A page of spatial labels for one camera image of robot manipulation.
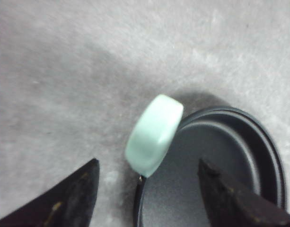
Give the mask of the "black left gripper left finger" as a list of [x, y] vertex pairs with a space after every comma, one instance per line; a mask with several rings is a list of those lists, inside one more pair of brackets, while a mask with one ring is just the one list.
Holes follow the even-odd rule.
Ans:
[[0, 227], [88, 227], [97, 200], [95, 158], [54, 187], [0, 219]]

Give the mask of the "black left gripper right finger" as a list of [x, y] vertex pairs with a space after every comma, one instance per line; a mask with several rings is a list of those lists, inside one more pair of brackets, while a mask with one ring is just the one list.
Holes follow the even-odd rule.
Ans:
[[290, 227], [290, 214], [200, 159], [200, 189], [213, 227]]

